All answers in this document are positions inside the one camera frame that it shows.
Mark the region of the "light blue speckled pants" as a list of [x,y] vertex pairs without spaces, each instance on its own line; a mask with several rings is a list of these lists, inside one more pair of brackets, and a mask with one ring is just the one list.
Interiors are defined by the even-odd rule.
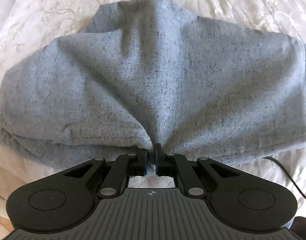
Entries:
[[0,145],[26,158],[66,169],[157,143],[226,164],[306,145],[306,44],[130,0],[4,75]]

